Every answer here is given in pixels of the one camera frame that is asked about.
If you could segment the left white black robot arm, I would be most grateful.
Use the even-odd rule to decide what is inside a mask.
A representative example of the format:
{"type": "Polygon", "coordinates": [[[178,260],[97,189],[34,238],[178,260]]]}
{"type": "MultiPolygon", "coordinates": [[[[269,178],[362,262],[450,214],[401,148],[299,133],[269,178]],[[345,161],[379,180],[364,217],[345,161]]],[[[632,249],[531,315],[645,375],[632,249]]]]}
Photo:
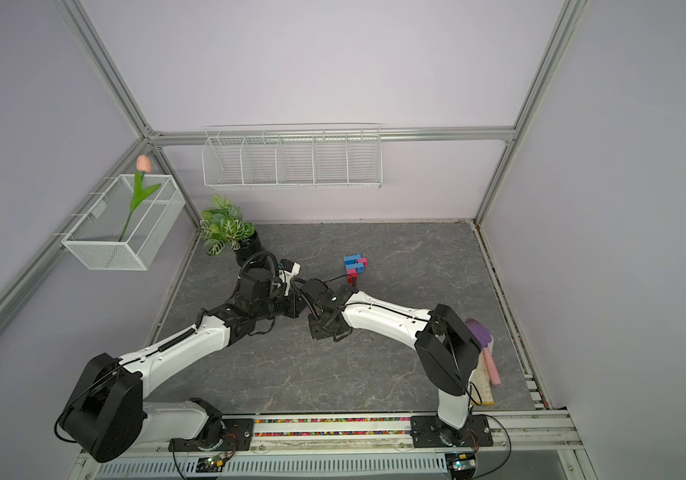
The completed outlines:
{"type": "Polygon", "coordinates": [[[203,451],[223,447],[229,434],[222,412],[201,398],[150,402],[148,396],[198,360],[244,337],[257,335],[262,320],[295,318],[302,306],[289,293],[301,271],[288,259],[270,270],[245,268],[231,297],[199,311],[196,321],[175,335],[140,350],[93,357],[54,424],[56,436],[79,444],[100,463],[146,443],[182,442],[203,451]]]}

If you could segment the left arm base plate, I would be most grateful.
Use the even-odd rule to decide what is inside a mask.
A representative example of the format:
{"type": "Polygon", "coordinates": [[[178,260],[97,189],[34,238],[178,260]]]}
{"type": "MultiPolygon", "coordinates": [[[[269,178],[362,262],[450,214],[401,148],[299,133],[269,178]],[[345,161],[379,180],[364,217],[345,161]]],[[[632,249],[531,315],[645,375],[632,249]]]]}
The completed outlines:
{"type": "Polygon", "coordinates": [[[251,418],[210,421],[193,439],[173,438],[170,452],[239,452],[250,448],[255,422],[251,418]]]}

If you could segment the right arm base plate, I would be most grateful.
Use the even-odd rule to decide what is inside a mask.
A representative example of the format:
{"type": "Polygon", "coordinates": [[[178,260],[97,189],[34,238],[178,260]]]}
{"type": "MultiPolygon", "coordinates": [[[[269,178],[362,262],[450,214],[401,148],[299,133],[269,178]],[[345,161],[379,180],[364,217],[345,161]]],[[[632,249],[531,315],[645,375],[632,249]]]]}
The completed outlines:
{"type": "Polygon", "coordinates": [[[445,424],[437,415],[414,415],[410,418],[410,435],[416,448],[478,448],[493,445],[488,419],[481,414],[469,416],[459,429],[445,424]]]}

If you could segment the blue long lego brick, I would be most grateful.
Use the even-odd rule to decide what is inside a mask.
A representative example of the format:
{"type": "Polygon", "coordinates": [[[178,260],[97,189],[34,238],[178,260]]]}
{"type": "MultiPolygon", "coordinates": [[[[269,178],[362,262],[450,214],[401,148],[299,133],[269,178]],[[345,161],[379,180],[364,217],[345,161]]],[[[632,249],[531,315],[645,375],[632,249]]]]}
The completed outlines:
{"type": "Polygon", "coordinates": [[[362,258],[361,255],[349,255],[344,257],[344,268],[346,272],[355,270],[358,274],[363,272],[366,267],[359,263],[359,259],[362,258]]]}

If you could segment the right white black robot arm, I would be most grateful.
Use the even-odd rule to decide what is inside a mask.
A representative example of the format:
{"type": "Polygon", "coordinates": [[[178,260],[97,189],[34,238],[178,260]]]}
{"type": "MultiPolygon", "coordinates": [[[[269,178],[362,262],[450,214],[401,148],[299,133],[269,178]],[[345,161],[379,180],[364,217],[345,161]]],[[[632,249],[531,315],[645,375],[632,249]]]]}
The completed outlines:
{"type": "Polygon", "coordinates": [[[452,308],[401,306],[352,285],[334,290],[319,279],[300,281],[294,289],[309,308],[311,324],[325,335],[339,339],[353,330],[366,330],[411,348],[438,390],[439,424],[452,431],[466,426],[482,346],[452,308]]]}

